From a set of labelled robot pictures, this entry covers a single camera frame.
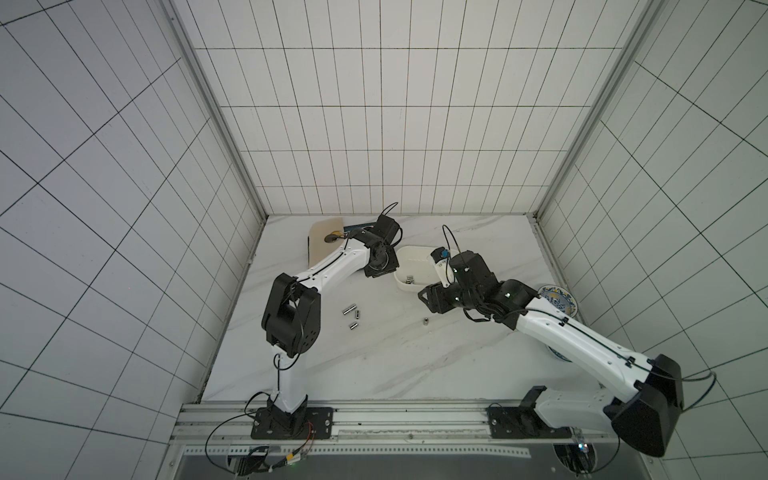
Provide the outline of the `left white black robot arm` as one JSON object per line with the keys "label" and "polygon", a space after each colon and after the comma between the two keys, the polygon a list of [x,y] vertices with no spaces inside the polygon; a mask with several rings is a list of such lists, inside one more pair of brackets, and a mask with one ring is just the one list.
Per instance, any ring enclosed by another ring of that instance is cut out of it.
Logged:
{"label": "left white black robot arm", "polygon": [[358,271],[367,278],[394,272],[399,266],[395,247],[401,237],[401,230],[390,240],[370,230],[358,230],[316,265],[274,279],[261,326],[278,373],[272,407],[279,414],[297,416],[308,399],[305,355],[320,335],[322,295]]}

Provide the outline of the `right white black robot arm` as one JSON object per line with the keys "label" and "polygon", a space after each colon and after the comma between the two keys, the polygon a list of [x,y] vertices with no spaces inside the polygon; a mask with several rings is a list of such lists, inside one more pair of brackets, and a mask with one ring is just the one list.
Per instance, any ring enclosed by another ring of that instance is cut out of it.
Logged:
{"label": "right white black robot arm", "polygon": [[553,429],[613,432],[643,454],[665,455],[683,410],[681,369],[671,358],[650,359],[626,349],[517,280],[489,290],[435,283],[418,297],[437,314],[476,310],[485,321],[503,324],[553,348],[598,382],[598,389],[592,391],[532,387],[520,407],[534,419]]}

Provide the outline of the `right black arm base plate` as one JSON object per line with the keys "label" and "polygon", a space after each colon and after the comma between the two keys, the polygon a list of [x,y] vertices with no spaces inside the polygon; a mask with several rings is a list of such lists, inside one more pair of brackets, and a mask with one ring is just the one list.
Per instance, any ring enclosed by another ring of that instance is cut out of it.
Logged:
{"label": "right black arm base plate", "polygon": [[486,415],[493,439],[560,440],[572,437],[568,427],[549,427],[530,408],[505,407],[492,403],[487,407]]}

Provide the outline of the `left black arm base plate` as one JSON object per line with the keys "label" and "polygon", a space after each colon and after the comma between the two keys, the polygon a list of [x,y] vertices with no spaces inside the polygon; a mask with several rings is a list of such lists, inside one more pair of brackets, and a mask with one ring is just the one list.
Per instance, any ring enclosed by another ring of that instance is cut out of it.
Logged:
{"label": "left black arm base plate", "polygon": [[330,407],[300,407],[288,414],[277,407],[259,408],[250,437],[253,440],[298,440],[309,437],[326,440],[331,437],[333,415]]}

